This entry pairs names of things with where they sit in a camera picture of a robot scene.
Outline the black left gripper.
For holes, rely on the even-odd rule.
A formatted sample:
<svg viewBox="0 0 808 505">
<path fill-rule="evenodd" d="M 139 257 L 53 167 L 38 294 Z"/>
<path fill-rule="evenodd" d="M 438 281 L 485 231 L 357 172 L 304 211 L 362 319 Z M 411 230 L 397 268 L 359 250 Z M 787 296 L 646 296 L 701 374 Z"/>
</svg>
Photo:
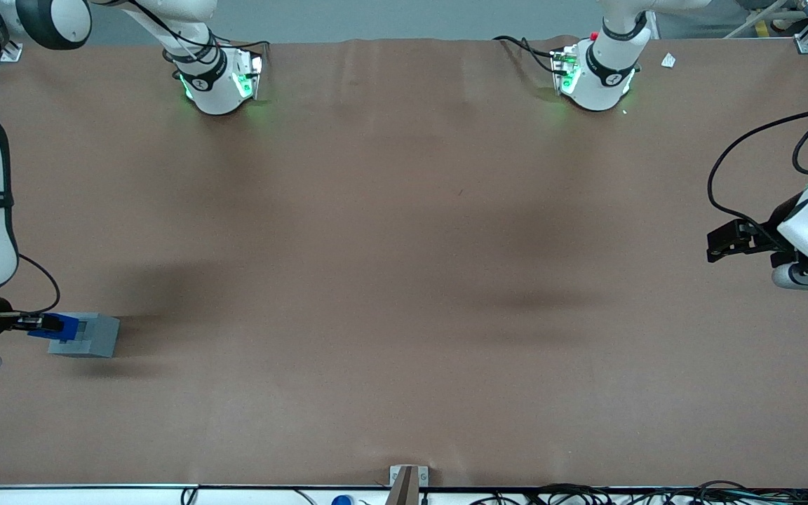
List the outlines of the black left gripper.
<svg viewBox="0 0 808 505">
<path fill-rule="evenodd" d="M 732 255 L 756 255 L 777 253 L 795 255 L 796 248 L 782 236 L 777 227 L 794 211 L 802 193 L 797 193 L 776 206 L 766 221 L 760 223 L 765 234 L 760 234 L 756 223 L 748 220 L 731 220 L 718 228 L 718 232 L 706 234 L 706 261 L 716 263 Z"/>
</svg>

